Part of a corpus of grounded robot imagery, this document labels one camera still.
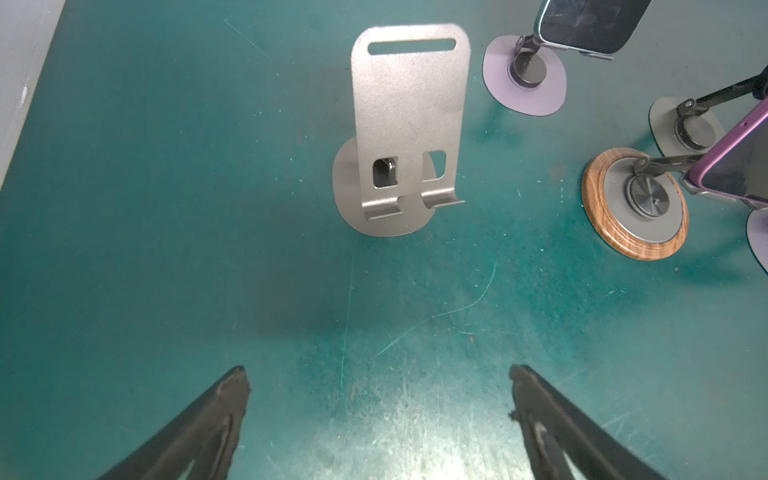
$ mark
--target phone stand cutout hole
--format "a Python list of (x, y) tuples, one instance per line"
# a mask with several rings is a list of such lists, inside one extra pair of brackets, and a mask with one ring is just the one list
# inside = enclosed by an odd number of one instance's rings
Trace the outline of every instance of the phone stand cutout hole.
[(431, 151), (429, 152), (429, 157), (432, 159), (432, 163), (435, 164), (437, 178), (442, 177), (445, 173), (445, 152), (442, 150)]
[(456, 47), (453, 38), (439, 40), (386, 41), (368, 45), (371, 55), (397, 55), (402, 53), (423, 53), (427, 51), (451, 51)]
[(373, 186), (376, 188), (397, 185), (397, 157), (380, 158), (373, 162)]

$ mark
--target wooden ring base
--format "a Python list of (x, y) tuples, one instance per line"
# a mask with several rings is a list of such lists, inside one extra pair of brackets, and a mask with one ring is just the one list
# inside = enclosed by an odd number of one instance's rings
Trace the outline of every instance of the wooden ring base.
[(611, 213), (605, 200), (605, 174), (608, 168), (622, 158), (639, 156), (646, 157), (647, 155), (631, 148), (611, 148), (596, 156), (589, 163), (584, 171), (584, 176), (581, 178), (581, 201), (584, 203), (584, 210), (586, 210), (594, 229), (617, 252), (635, 260), (660, 260), (677, 252), (683, 246), (685, 237), (688, 235), (688, 206), (674, 177), (666, 173), (674, 185), (677, 195), (680, 196), (680, 202), (683, 205), (683, 222), (677, 234), (664, 243), (649, 243), (637, 238), (621, 226)]

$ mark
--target phone stand base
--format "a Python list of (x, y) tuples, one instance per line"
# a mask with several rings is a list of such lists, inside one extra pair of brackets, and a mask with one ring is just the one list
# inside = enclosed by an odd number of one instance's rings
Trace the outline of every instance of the phone stand base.
[[(422, 165), (423, 180), (437, 178), (429, 153), (424, 154)], [(357, 139), (354, 137), (342, 145), (333, 161), (333, 199), (344, 221), (371, 237), (397, 237), (413, 233), (424, 227), (435, 214), (435, 209), (427, 208), (422, 196), (416, 193), (400, 197), (398, 206), (401, 214), (366, 220), (360, 198)]]
[[(688, 97), (662, 97), (650, 106), (650, 111), (648, 112), (650, 131), (653, 132), (656, 145), (659, 146), (659, 150), (661, 150), (661, 153), (665, 157), (703, 154), (708, 152), (711, 148), (709, 147), (698, 151), (691, 150), (686, 147), (675, 134), (674, 125), (677, 121), (677, 106), (687, 99)], [(700, 119), (706, 121), (714, 133), (714, 142), (712, 145), (723, 138), (725, 130), (712, 111), (708, 111), (701, 115)]]
[(632, 164), (647, 156), (631, 148), (612, 148), (596, 156), (581, 178), (581, 201), (594, 229), (617, 252), (635, 260), (660, 260), (677, 252), (688, 235), (688, 207), (674, 177), (656, 181), (667, 192), (669, 210), (658, 218), (638, 214), (627, 200)]
[(746, 238), (757, 261), (768, 273), (768, 210), (755, 210), (746, 221)]
[(550, 48), (541, 47), (538, 55), (547, 68), (547, 76), (536, 88), (525, 88), (512, 80), (509, 65), (514, 58), (519, 35), (496, 38), (485, 50), (482, 77), (485, 86), (500, 104), (520, 113), (544, 117), (555, 113), (565, 102), (565, 67)]

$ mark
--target phone screen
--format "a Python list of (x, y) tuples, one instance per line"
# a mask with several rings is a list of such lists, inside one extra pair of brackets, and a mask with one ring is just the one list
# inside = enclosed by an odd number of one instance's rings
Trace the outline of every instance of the phone screen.
[(701, 186), (768, 204), (768, 123), (755, 127), (712, 165)]
[(549, 0), (538, 34), (544, 41), (612, 55), (621, 50), (650, 0)]

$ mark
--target gray disc base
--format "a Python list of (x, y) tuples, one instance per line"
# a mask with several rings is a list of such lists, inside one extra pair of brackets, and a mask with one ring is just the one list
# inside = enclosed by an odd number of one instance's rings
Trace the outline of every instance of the gray disc base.
[[(437, 178), (435, 165), (429, 154), (424, 154), (423, 180)], [(344, 221), (350, 227), (371, 237), (398, 237), (413, 233), (424, 227), (434, 209), (424, 206), (421, 194), (400, 197), (398, 205), (402, 213), (392, 217), (366, 220), (360, 198), (359, 164), (357, 162), (357, 139), (350, 138), (339, 149), (333, 161), (333, 199)]]
[(746, 221), (746, 238), (757, 261), (768, 272), (768, 210), (755, 210)]
[(634, 176), (634, 158), (615, 161), (605, 172), (604, 194), (608, 209), (618, 223), (640, 240), (648, 243), (665, 243), (672, 240), (683, 225), (683, 203), (672, 181), (667, 175), (656, 177), (656, 181), (670, 198), (669, 210), (661, 217), (649, 219), (632, 210), (627, 201), (627, 182)]
[[(656, 145), (659, 146), (659, 150), (665, 157), (673, 157), (674, 155), (691, 155), (691, 154), (703, 154), (708, 152), (710, 148), (704, 150), (694, 151), (686, 147), (683, 142), (677, 139), (677, 135), (674, 134), (674, 122), (677, 120), (677, 106), (688, 97), (662, 97), (654, 102), (650, 106), (650, 112), (648, 112), (648, 122), (650, 123), (650, 131), (654, 134)], [(708, 111), (706, 114), (701, 115), (701, 118), (706, 120), (715, 131), (715, 143), (720, 141), (725, 135), (725, 130), (720, 122), (715, 117), (712, 111)]]
[(485, 86), (493, 98), (506, 108), (535, 117), (553, 114), (565, 102), (567, 81), (563, 62), (550, 48), (539, 48), (536, 55), (546, 65), (547, 76), (536, 88), (521, 87), (509, 75), (509, 64), (518, 38), (519, 35), (504, 35), (485, 49), (482, 60)]

